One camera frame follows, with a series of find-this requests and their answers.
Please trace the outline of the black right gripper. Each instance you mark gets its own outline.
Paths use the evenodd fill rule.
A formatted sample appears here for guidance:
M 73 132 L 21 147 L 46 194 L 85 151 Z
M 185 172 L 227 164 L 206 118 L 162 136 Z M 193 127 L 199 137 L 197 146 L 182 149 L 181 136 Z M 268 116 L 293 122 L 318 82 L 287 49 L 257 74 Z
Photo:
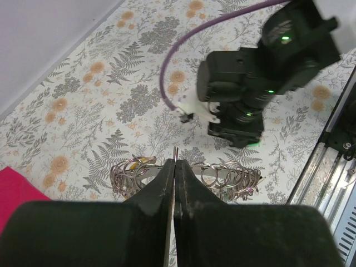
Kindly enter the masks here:
M 220 123 L 210 122 L 207 134 L 229 142 L 231 147 L 245 148 L 260 142 L 264 132 L 262 115 L 257 116 L 251 123 L 237 124 L 229 118 L 221 119 Z

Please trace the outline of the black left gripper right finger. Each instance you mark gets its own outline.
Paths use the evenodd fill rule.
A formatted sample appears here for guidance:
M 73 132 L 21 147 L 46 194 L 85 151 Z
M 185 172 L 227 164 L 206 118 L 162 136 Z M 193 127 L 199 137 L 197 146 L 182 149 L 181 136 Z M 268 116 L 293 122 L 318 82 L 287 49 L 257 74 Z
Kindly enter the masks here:
M 342 266 L 328 224 L 305 205 L 229 205 L 175 164 L 178 266 Z

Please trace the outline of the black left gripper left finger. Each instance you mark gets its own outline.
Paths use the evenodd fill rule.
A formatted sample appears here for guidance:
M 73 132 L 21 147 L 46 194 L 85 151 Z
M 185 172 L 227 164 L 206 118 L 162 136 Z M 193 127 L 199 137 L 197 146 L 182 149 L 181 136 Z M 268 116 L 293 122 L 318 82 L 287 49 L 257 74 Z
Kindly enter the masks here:
M 124 202 L 31 201 L 1 235 L 2 266 L 168 266 L 175 162 Z

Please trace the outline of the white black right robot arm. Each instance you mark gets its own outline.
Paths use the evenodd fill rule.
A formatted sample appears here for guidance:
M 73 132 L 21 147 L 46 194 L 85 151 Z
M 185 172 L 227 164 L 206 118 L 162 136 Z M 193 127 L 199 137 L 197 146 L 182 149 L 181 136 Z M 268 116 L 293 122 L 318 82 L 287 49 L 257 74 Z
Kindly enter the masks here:
M 292 1 L 265 22 L 257 47 L 209 53 L 196 83 L 201 102 L 219 103 L 208 134 L 240 149 L 259 142 L 263 110 L 274 96 L 305 86 L 339 61 L 331 36 L 337 25 L 313 1 Z

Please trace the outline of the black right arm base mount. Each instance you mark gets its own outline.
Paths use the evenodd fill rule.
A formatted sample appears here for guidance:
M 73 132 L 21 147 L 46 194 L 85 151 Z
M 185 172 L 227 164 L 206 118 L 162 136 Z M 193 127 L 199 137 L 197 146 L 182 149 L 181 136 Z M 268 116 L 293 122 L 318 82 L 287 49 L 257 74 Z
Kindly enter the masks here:
M 355 84 L 329 134 L 327 145 L 343 154 L 347 161 L 355 158 Z

